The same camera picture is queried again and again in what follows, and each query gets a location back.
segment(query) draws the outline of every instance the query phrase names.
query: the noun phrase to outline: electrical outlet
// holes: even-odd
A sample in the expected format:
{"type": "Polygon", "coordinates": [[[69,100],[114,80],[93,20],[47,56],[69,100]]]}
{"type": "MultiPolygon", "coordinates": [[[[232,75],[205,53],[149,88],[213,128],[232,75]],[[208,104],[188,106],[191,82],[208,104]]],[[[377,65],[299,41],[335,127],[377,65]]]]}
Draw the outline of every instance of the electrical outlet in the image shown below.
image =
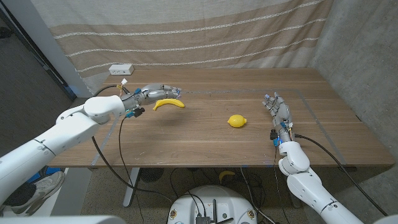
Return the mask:
{"type": "Polygon", "coordinates": [[[131,75],[134,71],[132,64],[112,65],[109,68],[111,75],[131,75]]]}

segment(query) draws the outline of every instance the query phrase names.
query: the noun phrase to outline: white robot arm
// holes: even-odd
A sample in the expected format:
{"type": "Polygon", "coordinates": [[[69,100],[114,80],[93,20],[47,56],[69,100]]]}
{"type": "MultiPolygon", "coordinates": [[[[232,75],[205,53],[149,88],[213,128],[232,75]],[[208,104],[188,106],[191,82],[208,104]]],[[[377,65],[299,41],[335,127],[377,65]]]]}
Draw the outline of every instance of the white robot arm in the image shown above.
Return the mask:
{"type": "Polygon", "coordinates": [[[322,186],[321,179],[311,169],[310,160],[295,142],[292,114],[284,99],[277,93],[275,98],[266,95],[262,104],[274,117],[274,145],[279,146],[279,154],[285,156],[279,160],[279,169],[287,176],[289,190],[326,223],[362,223],[322,186]]]}
{"type": "Polygon", "coordinates": [[[100,125],[111,119],[111,113],[118,118],[129,110],[126,116],[137,117],[145,111],[141,105],[163,98],[178,98],[180,91],[155,83],[121,98],[92,97],[84,105],[64,111],[48,131],[0,158],[0,205],[55,156],[94,136],[100,125]]]}

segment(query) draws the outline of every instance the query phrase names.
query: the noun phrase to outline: beige curtain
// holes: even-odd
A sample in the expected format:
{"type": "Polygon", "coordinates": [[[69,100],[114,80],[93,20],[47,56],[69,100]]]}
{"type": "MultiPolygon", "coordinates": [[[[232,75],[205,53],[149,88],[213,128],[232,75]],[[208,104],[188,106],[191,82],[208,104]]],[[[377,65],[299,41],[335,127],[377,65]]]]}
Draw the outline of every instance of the beige curtain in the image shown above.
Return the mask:
{"type": "Polygon", "coordinates": [[[96,91],[135,69],[307,67],[332,0],[32,0],[96,91]]]}

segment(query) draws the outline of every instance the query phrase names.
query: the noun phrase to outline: banana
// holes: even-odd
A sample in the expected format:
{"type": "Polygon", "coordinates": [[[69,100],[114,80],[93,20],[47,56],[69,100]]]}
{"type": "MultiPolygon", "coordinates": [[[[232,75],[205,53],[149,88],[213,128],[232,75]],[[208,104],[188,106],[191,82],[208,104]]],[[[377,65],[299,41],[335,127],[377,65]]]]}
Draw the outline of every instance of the banana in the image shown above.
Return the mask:
{"type": "Polygon", "coordinates": [[[179,106],[181,108],[184,108],[185,105],[180,101],[180,100],[176,100],[176,99],[163,99],[163,100],[158,100],[156,101],[155,107],[153,110],[156,110],[156,108],[165,105],[165,104],[173,104],[175,106],[179,106]]]}
{"type": "Polygon", "coordinates": [[[230,171],[230,170],[224,170],[223,172],[220,172],[218,178],[220,180],[220,184],[222,184],[223,178],[225,175],[235,175],[234,172],[230,171]]]}

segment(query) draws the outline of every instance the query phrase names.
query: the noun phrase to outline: table top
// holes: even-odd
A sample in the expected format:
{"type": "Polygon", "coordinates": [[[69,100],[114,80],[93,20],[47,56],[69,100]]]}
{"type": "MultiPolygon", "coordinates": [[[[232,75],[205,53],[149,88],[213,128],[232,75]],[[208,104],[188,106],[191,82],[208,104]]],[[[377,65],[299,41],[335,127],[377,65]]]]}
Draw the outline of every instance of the table top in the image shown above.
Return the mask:
{"type": "MultiPolygon", "coordinates": [[[[121,149],[129,167],[265,167],[274,164],[269,140],[272,116],[262,105],[264,95],[277,91],[293,115],[294,132],[325,146],[349,166],[389,166],[394,158],[372,132],[310,68],[142,70],[110,76],[104,85],[128,80],[136,88],[159,82],[182,88],[185,108],[154,105],[138,118],[128,118],[121,131],[121,149]],[[248,122],[233,128],[227,120],[241,114],[248,122]]],[[[110,88],[102,96],[117,95],[110,88]]],[[[122,166],[118,134],[121,119],[102,125],[95,138],[104,144],[112,166],[122,166]]],[[[296,139],[312,166],[336,166],[319,147],[296,139]]],[[[63,152],[55,167],[105,166],[91,141],[63,152]]]]}

